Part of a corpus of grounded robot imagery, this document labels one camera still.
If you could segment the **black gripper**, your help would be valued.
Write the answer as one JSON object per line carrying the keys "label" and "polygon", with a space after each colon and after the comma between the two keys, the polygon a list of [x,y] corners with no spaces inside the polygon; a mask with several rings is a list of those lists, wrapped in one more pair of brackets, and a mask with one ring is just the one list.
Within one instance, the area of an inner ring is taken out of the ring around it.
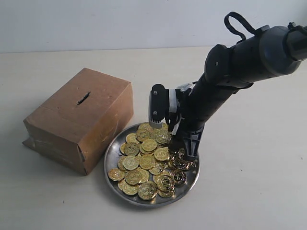
{"label": "black gripper", "polygon": [[180,122],[170,132],[170,153],[186,152],[188,161],[198,160],[201,128],[235,92],[235,87],[212,85],[206,81],[198,81],[193,88],[190,84],[178,87],[176,96]]}

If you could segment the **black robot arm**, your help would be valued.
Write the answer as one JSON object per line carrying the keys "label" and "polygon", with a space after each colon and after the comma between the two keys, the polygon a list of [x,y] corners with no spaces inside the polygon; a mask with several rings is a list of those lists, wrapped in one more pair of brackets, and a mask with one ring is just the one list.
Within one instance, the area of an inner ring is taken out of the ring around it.
{"label": "black robot arm", "polygon": [[257,35],[232,47],[214,46],[204,72],[180,99],[180,122],[169,151],[185,151],[185,159],[198,158],[205,123],[239,90],[255,82],[294,73],[307,58],[307,29],[288,26],[262,27]]}

